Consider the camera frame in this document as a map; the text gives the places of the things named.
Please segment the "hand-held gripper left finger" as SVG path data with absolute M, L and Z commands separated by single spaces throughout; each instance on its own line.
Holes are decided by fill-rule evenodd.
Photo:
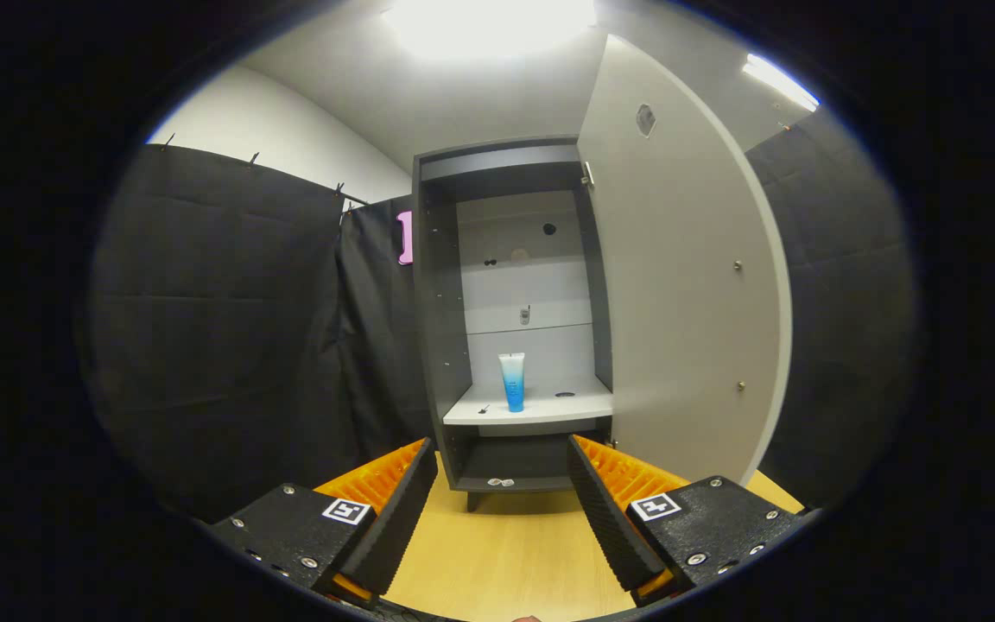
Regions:
M 425 437 L 315 488 L 280 484 L 208 534 L 300 589 L 377 603 L 402 566 L 437 472 Z

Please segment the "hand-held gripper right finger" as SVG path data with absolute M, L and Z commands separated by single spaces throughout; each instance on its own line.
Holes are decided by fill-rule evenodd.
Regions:
M 809 524 L 727 477 L 688 481 L 569 435 L 566 467 L 605 561 L 638 607 L 734 574 Z

